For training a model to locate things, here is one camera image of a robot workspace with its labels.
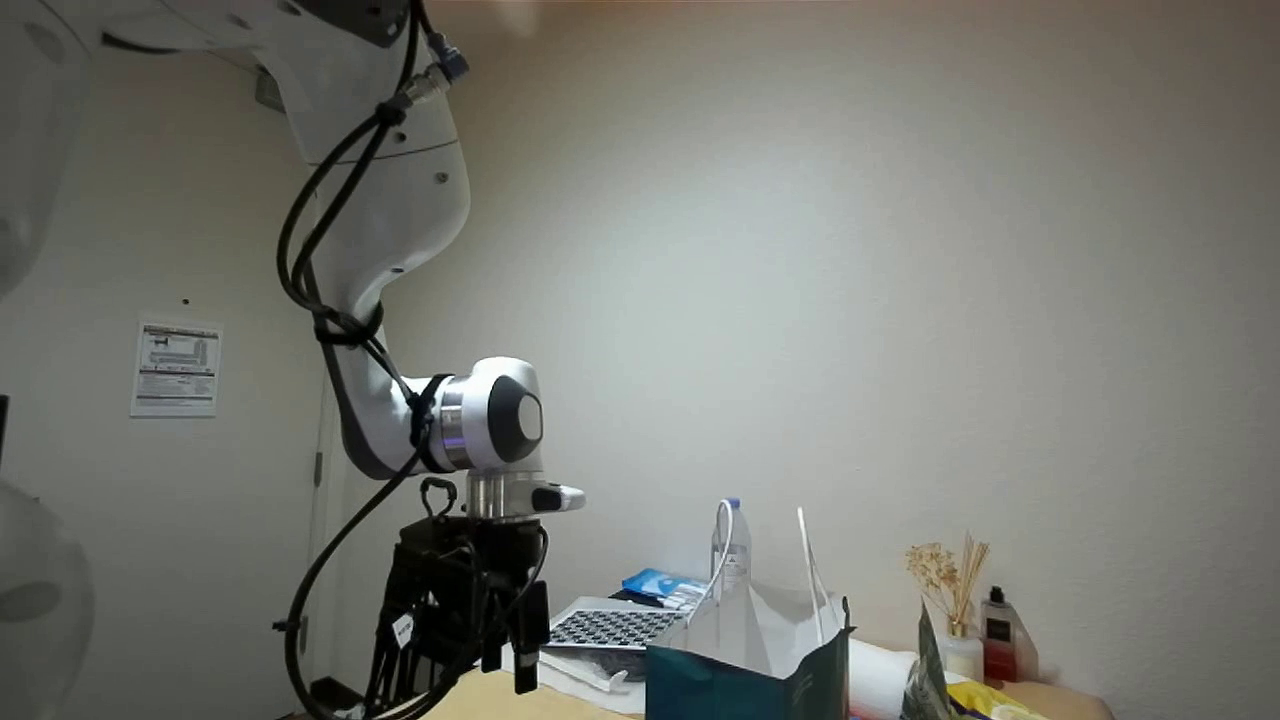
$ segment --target bag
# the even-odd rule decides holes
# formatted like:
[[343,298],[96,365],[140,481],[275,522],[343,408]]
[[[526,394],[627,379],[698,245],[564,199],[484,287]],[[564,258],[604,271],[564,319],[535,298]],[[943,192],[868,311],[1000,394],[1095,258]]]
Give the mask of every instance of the bag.
[[783,619],[757,588],[744,631],[702,607],[683,636],[644,651],[649,720],[846,720],[846,619],[826,601]]

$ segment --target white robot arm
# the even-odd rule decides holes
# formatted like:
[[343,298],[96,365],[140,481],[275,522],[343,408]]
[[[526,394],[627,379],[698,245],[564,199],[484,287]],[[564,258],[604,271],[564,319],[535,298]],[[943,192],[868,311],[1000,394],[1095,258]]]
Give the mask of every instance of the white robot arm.
[[[315,168],[282,216],[275,271],[315,319],[343,450],[362,475],[389,481],[377,500],[418,469],[466,471],[466,518],[433,518],[400,533],[366,705],[389,710],[418,693],[389,681],[418,678],[418,658],[444,678],[418,693],[433,702],[477,658],[496,670],[507,642],[516,644],[516,688],[531,688],[531,658],[548,623],[535,579],[548,536],[526,513],[585,500],[566,484],[531,481],[542,440],[535,373],[501,355],[479,361],[472,377],[433,377],[408,388],[380,345],[384,287],[444,253],[472,207],[449,111],[449,85],[464,62],[441,42],[426,13],[415,0],[115,0],[93,13],[78,0],[16,0],[0,22],[0,78],[16,89],[6,106],[16,111],[0,120],[0,293],[35,258],[56,192],[49,159],[67,148],[96,33],[152,52],[244,48],[269,69],[294,148]],[[303,576],[282,623],[292,685],[308,714],[315,705],[294,672],[294,627],[343,533]],[[449,631],[418,631],[403,644],[392,636],[403,615]]]

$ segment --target white wall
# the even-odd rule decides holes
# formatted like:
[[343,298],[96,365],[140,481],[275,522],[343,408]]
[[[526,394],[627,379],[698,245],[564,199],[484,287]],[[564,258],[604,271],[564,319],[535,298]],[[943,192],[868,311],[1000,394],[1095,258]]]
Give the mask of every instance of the white wall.
[[[250,73],[115,56],[74,135],[51,239],[0,299],[4,475],[96,576],[67,716],[278,716],[278,636],[308,546],[318,365],[269,271],[294,184]],[[129,420],[142,311],[223,326],[214,420]]]
[[1267,710],[1280,471],[1270,4],[550,4],[477,73],[461,245],[392,293],[423,368],[548,384],[555,603],[793,503],[871,642],[899,553],[990,539],[1118,716]]

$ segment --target small bottle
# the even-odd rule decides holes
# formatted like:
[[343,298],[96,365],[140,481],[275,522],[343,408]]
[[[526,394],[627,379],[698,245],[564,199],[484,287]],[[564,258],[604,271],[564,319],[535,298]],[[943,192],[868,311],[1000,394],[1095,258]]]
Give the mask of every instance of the small bottle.
[[989,685],[1017,685],[1019,681],[1019,658],[1017,658],[1017,612],[1002,601],[1002,588],[990,588],[982,601],[982,678]]

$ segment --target label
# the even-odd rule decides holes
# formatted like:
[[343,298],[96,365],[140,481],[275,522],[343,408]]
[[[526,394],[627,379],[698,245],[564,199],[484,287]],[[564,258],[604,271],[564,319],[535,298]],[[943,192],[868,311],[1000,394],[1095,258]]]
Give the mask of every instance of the label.
[[214,416],[223,331],[192,319],[142,319],[135,335],[132,416]]

